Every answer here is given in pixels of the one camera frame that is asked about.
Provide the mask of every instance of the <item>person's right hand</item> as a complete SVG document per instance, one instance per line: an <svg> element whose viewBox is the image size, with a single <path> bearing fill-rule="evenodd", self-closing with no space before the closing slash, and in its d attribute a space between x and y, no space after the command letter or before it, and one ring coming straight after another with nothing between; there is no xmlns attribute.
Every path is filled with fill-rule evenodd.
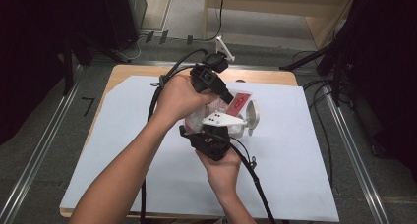
<svg viewBox="0 0 417 224"><path fill-rule="evenodd" d="M197 93L190 76L176 75L166 83L157 100L153 115L161 117L163 122L167 122L172 127L178 120L186 118L203 105L212 103L216 99L218 96L214 93Z"/></svg>
<svg viewBox="0 0 417 224"><path fill-rule="evenodd" d="M236 182L240 167L240 157L233 149L227 150L226 154L219 161L214 161L196 150L208 172L208 181L217 199L236 196Z"/></svg>

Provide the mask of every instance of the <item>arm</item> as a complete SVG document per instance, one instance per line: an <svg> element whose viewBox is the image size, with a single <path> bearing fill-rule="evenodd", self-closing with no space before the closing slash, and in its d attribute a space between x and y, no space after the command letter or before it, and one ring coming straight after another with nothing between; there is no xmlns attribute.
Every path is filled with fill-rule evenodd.
<svg viewBox="0 0 417 224"><path fill-rule="evenodd" d="M120 223L141 188L168 130L179 120L216 99L198 94L191 80L175 76L165 86L143 129L98 175L77 204L70 223Z"/></svg>
<svg viewBox="0 0 417 224"><path fill-rule="evenodd" d="M236 193L240 158L229 149L219 161L213 161L196 150L208 172L208 181L229 223L256 223Z"/></svg>

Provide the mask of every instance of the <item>wooden table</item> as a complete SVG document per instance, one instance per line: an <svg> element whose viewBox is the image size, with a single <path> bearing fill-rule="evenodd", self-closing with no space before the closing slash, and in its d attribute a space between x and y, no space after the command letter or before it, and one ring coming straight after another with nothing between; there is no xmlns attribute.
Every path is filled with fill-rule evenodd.
<svg viewBox="0 0 417 224"><path fill-rule="evenodd" d="M125 81L131 76L155 76L166 74L171 67L163 66L136 66L136 65L118 65L114 67L110 78L108 80L107 86L104 90L103 97L101 97L100 103L98 105L97 112L95 113L94 120L89 129L89 134L86 139L85 145L89 141L89 137L94 128L96 118L100 112L101 106L103 104L105 95L111 89L113 89L118 84ZM298 85L295 79L294 74L290 72L281 72L281 71L254 71L254 70L239 70L239 69L227 69L223 73L219 74L224 81L236 81L244 80L248 83L262 83L262 84L285 84L285 85ZM65 217L70 217L73 210L72 209L60 209L61 215Z"/></svg>

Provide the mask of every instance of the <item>metal frame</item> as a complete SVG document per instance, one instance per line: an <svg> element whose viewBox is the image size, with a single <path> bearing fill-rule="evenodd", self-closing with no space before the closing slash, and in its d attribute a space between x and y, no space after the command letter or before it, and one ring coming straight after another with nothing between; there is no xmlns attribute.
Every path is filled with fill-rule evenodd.
<svg viewBox="0 0 417 224"><path fill-rule="evenodd" d="M337 124L337 128L339 129L343 143L346 146L346 150L352 163L353 169L355 170L359 184L362 188L362 191L364 192L365 199L368 202L372 215L374 216L375 223L388 224L389 219L387 217L387 213L384 209L381 198L374 186L374 183L372 182L371 177L368 174L364 162L362 161L362 158L356 147L356 143L350 134L346 121L344 120L341 109L340 107L336 107L333 99L331 98L331 95L328 94L331 92L330 86L324 87L323 92L327 95L326 99L328 101L328 107L330 108L334 122Z"/></svg>
<svg viewBox="0 0 417 224"><path fill-rule="evenodd" d="M15 216L19 211L25 196L30 189L36 173L39 170L40 165L45 158L53 139L55 138L55 134L61 126L62 120L64 119L68 108L74 99L74 95L77 93L77 89L83 73L83 67L79 65L76 69L76 81L74 86L66 96L62 97L24 172L22 173L18 182L12 188L9 199L7 200L2 212L0 213L0 223L13 223L13 220L15 219Z"/></svg>

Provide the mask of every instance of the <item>forearm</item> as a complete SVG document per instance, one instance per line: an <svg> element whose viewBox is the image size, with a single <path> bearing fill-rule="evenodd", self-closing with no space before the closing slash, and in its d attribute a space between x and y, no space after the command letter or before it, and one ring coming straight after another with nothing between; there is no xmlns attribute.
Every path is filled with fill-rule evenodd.
<svg viewBox="0 0 417 224"><path fill-rule="evenodd" d="M256 223L251 214L249 214L245 205L243 205L238 195L229 197L218 197L228 223L231 224L253 224Z"/></svg>
<svg viewBox="0 0 417 224"><path fill-rule="evenodd" d="M152 117L89 186L70 222L120 223L132 207L170 126Z"/></svg>

